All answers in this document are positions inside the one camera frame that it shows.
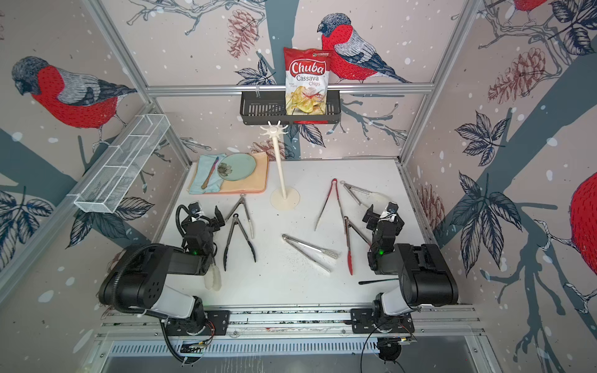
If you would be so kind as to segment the black steel tongs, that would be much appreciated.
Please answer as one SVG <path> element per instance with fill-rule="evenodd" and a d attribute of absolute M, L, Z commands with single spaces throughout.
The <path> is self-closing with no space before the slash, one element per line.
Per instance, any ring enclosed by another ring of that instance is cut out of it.
<path fill-rule="evenodd" d="M 256 263 L 257 262 L 257 253 L 255 250 L 255 247 L 250 240 L 247 230 L 244 228 L 242 222 L 239 220 L 239 214 L 234 213 L 231 217 L 229 234 L 228 234 L 227 240 L 225 242 L 225 249 L 224 249 L 223 258 L 222 258 L 222 265 L 223 265 L 224 271 L 227 271 L 228 267 L 229 267 L 229 255 L 231 253 L 231 249 L 233 247 L 237 247 L 239 245 L 241 239 L 244 240 L 246 247 L 249 248 L 252 261 L 254 263 Z"/>

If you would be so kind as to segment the white small tongs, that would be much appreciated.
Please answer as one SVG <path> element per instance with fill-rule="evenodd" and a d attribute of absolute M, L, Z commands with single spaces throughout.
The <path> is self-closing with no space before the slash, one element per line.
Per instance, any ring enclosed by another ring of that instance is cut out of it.
<path fill-rule="evenodd" d="M 251 238 L 253 239 L 254 238 L 253 221 L 250 216 L 249 210 L 247 208 L 247 200 L 246 200 L 245 194 L 241 194 L 239 196 L 239 200 L 235 203 L 235 205 L 233 206 L 233 209 L 230 211 L 230 213 L 228 213 L 228 215 L 225 217 L 225 221 L 228 222 L 228 220 L 230 220 L 231 217 L 233 217 L 233 215 L 236 213 L 236 210 L 239 208 L 239 206 L 242 206 L 244 209 L 245 216 L 247 218 L 247 222 L 248 222 L 249 228 L 250 228 L 250 235 L 251 235 Z"/>

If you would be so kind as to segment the all steel slotted tongs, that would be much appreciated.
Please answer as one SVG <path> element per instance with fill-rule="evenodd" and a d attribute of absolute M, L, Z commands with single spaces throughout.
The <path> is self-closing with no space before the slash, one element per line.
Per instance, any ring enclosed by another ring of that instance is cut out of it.
<path fill-rule="evenodd" d="M 312 265 L 317 267 L 323 273 L 331 274 L 334 270 L 334 264 L 340 254 L 334 250 L 326 249 L 321 246 L 306 242 L 302 239 L 282 234 L 281 238 L 290 247 L 301 253 Z"/>

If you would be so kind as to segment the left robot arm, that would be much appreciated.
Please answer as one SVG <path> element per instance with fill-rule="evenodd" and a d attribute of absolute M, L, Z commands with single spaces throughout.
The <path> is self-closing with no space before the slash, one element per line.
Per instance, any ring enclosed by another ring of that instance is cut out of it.
<path fill-rule="evenodd" d="M 99 287 L 99 301 L 120 313 L 161 320 L 168 336 L 223 336 L 230 313 L 206 310 L 201 298 L 172 288 L 166 278 L 202 277 L 206 289 L 220 290 L 214 235 L 225 219 L 219 209 L 210 218 L 199 203 L 192 203 L 177 207 L 175 223 L 182 244 L 128 247 Z"/>

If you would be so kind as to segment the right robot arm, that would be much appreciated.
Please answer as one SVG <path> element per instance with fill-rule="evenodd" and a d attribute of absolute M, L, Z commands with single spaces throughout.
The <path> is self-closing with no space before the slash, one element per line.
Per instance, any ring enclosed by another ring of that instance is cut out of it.
<path fill-rule="evenodd" d="M 369 268 L 398 282 L 395 289 L 379 293 L 373 301 L 372 325 L 384 331 L 402 327 L 402 319 L 419 306 L 451 306 L 459 300 L 456 280 L 437 245 L 396 242 L 404 228 L 398 209 L 390 202 L 377 214 L 371 206 L 362 219 L 373 233 L 367 253 Z"/>

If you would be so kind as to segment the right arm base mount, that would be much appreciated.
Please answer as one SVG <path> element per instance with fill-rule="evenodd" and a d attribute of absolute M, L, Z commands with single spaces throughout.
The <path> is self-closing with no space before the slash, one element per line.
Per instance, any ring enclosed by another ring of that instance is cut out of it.
<path fill-rule="evenodd" d="M 413 334 L 415 331 L 410 314 L 388 316 L 373 309 L 351 309 L 348 324 L 353 334 L 370 334 L 374 329 L 386 334 Z"/>

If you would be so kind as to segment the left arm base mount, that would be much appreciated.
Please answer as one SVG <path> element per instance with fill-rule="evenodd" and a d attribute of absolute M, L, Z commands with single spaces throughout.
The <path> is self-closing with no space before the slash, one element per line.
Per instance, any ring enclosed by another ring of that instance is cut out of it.
<path fill-rule="evenodd" d="M 169 319 L 166 322 L 168 337 L 211 337 L 227 334 L 231 312 L 229 310 L 208 310 L 192 315 L 188 319 Z"/>

